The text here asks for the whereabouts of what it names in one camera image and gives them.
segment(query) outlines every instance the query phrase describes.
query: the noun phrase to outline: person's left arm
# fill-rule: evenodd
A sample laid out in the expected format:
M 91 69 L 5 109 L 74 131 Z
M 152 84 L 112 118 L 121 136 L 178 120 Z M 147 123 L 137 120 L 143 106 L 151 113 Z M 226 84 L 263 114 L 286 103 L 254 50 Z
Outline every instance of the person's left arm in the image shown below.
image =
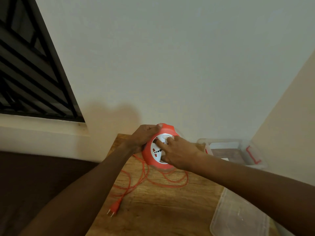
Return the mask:
M 124 164 L 160 129 L 160 125 L 141 125 L 97 167 L 73 182 L 42 208 L 20 236 L 84 236 Z

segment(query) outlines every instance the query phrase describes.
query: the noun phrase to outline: table top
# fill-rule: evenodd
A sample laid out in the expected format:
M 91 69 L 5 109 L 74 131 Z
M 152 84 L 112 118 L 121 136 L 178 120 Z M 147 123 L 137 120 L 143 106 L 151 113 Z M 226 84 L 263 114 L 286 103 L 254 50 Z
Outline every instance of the table top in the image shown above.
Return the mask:
M 127 137 L 126 134 L 118 134 L 108 154 Z M 131 157 L 123 170 L 130 173 L 131 185 L 134 185 L 141 175 L 142 164 Z M 182 170 L 176 170 L 170 178 L 176 180 L 183 175 Z M 109 217 L 108 209 L 118 199 L 111 194 L 123 193 L 112 188 L 86 236 L 212 235 L 209 227 L 224 187 L 196 174 L 188 175 L 189 183 L 182 188 L 160 187 L 145 180 L 124 197 L 117 215 Z M 168 184 L 162 174 L 153 169 L 150 169 L 148 178 Z M 121 172 L 115 184 L 127 186 L 128 181 Z M 279 236 L 272 220 L 269 235 Z

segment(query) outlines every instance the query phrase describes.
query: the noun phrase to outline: orange cord reel casing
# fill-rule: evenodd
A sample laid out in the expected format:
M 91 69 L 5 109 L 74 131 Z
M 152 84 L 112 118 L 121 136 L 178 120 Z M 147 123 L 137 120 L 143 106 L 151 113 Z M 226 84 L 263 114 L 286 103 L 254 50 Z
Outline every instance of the orange cord reel casing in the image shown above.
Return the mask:
M 179 136 L 174 127 L 163 123 L 161 130 L 155 134 L 145 145 L 142 156 L 144 161 L 158 170 L 172 170 L 174 167 L 161 160 L 161 156 L 165 154 L 153 141 L 159 139 L 164 144 L 167 144 L 167 138 Z

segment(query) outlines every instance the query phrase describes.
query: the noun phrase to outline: person's left hand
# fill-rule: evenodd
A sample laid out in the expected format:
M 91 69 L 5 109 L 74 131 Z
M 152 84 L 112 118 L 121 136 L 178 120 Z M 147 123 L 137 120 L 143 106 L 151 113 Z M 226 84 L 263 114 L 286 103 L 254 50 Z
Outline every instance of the person's left hand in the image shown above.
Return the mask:
M 134 148 L 134 152 L 140 152 L 142 145 L 146 144 L 150 138 L 158 133 L 163 124 L 157 125 L 141 125 L 138 129 L 126 140 L 129 147 Z

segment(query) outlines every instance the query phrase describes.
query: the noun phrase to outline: red plug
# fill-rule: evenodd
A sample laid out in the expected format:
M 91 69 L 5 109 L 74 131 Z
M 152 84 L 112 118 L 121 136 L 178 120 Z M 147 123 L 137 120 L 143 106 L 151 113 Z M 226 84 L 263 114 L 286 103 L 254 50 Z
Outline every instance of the red plug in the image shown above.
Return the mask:
M 110 212 L 112 212 L 112 215 L 115 215 L 117 214 L 117 211 L 119 210 L 119 207 L 120 207 L 120 203 L 121 201 L 123 200 L 123 197 L 119 198 L 119 200 L 117 200 L 115 203 L 112 204 L 112 206 L 109 208 L 107 214 L 109 214 Z

